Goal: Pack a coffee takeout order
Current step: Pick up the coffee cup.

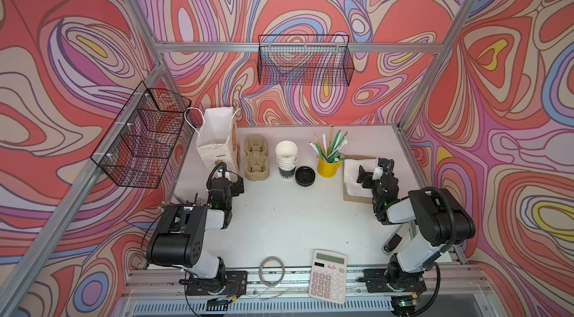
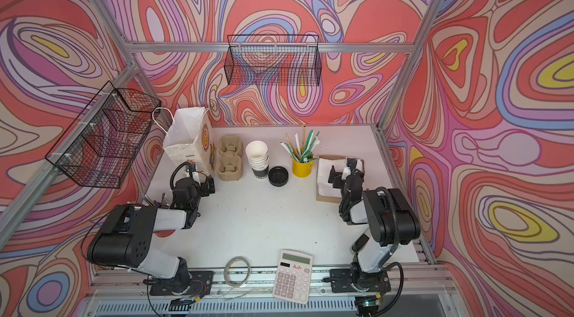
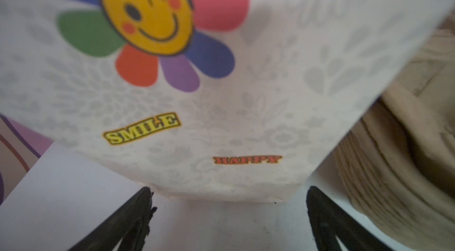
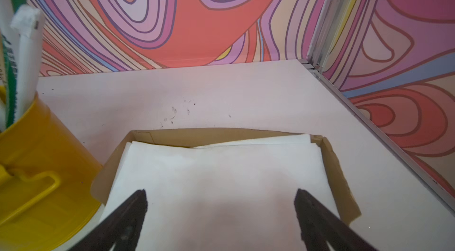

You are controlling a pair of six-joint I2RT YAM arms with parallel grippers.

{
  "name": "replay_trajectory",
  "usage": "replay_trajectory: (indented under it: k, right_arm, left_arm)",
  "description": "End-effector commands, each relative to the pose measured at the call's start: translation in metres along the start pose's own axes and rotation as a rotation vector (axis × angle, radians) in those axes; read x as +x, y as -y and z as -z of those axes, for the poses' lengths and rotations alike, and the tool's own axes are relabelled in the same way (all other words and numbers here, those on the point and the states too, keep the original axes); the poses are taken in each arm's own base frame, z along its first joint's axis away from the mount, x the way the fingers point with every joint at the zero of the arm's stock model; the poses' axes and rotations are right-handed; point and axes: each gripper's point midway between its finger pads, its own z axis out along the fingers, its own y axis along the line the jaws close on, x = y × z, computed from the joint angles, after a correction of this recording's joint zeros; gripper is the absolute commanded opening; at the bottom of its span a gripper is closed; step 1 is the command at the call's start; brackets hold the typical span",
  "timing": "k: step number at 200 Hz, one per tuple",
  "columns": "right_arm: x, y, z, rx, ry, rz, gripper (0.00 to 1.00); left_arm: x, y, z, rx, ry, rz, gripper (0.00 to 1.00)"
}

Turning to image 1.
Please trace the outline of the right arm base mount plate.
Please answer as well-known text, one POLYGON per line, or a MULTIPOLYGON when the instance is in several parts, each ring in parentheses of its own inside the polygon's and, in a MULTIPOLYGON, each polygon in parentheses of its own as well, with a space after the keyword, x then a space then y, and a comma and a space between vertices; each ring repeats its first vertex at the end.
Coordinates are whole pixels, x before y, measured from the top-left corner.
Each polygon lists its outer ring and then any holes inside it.
POLYGON ((366 284, 369 293, 417 293, 427 291, 422 272, 396 269, 365 269, 357 282, 366 284))

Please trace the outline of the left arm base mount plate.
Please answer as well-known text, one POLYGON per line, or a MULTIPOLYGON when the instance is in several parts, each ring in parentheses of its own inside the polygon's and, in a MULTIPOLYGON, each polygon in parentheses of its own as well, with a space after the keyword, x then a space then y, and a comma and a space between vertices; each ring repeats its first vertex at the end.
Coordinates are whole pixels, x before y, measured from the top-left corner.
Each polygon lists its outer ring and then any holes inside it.
POLYGON ((187 296, 224 296, 240 297, 246 293, 248 282, 247 271, 230 271, 220 273, 213 279, 199 279, 194 276, 181 279, 187 296))

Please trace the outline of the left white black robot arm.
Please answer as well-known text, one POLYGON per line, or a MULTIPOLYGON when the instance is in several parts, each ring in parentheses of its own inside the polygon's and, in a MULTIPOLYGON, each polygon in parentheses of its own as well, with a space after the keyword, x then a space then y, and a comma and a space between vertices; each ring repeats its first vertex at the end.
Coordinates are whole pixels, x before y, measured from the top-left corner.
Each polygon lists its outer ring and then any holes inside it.
POLYGON ((149 264, 181 268, 188 274, 180 281, 187 295, 238 294, 239 283, 228 287, 221 257, 203 249, 207 230, 225 230, 233 218, 233 198, 245 192, 243 179, 209 179, 208 203, 203 206, 172 205, 161 214, 145 257, 149 264))

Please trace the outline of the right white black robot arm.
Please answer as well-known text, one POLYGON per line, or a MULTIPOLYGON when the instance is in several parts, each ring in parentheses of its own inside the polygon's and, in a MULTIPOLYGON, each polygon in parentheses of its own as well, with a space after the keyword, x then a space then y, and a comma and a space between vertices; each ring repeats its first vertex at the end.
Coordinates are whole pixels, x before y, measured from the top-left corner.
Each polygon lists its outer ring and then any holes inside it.
POLYGON ((383 225, 418 227, 418 233, 400 252, 394 249, 402 237, 396 233, 384 251, 392 254, 380 277, 364 277, 366 284, 383 284, 393 292, 403 292, 422 279, 424 272, 453 246, 476 234, 475 223, 467 211, 445 188, 425 187, 399 197, 399 179, 394 175, 395 162, 379 158, 370 172, 358 167, 357 183, 372 193, 375 218, 383 225))

